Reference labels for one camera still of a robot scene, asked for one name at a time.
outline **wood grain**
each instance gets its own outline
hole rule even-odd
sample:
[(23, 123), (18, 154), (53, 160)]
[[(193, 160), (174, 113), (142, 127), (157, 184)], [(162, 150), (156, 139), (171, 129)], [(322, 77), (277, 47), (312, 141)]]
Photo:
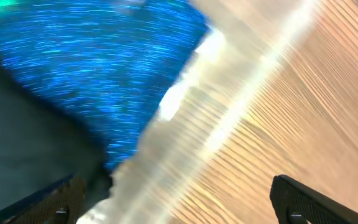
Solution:
[[(256, 8), (236, 10), (240, 0), (219, 6), (199, 1), (209, 15), (217, 17), (225, 6), (247, 21), (263, 21), (280, 6), (243, 2)], [(216, 127), (224, 127), (232, 96), (253, 79), (229, 74), (251, 74), (277, 32), (274, 22), (226, 30), (229, 39), (247, 32), (250, 39), (235, 41), (256, 53), (238, 60), (233, 51), (220, 59), (226, 66), (201, 77), (172, 120), (150, 126), (139, 154), (116, 174), (114, 197), (95, 208), (107, 215), (100, 223), (277, 223), (269, 192), (279, 174), (358, 212), (358, 7), (352, 0), (325, 0), (320, 9), (322, 16), (286, 57), (284, 69), (244, 98), (249, 104), (228, 136)], [(220, 18), (222, 24), (231, 19)], [(249, 44), (256, 42), (252, 34), (264, 42)], [(219, 134), (222, 146), (213, 144)]]

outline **transparent plastic wrap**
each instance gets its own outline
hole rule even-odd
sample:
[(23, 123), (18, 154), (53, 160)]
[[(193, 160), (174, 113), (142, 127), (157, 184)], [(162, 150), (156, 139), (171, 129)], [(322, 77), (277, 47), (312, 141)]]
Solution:
[(139, 153), (116, 174), (112, 199), (80, 223), (168, 223), (251, 99), (308, 36), (320, 8), (316, 0), (191, 3), (211, 19), (211, 32), (162, 100)]

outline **dark object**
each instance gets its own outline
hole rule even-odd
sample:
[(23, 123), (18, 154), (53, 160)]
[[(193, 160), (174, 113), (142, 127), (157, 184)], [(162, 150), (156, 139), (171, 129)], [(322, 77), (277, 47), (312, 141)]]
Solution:
[(84, 182), (70, 175), (1, 210), (0, 223), (75, 223), (82, 213), (84, 197)]
[(286, 175), (274, 177), (270, 199), (279, 224), (358, 224), (358, 213)]
[(108, 198), (107, 157), (86, 130), (12, 81), (0, 61), (0, 210), (70, 174), (85, 182), (83, 212)]

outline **black fabric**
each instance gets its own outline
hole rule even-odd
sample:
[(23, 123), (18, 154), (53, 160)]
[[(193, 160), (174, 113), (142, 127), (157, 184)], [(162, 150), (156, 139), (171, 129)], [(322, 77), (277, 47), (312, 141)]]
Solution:
[(0, 64), (0, 209), (75, 173), (85, 210), (109, 197), (105, 155), (86, 128), (14, 83)]

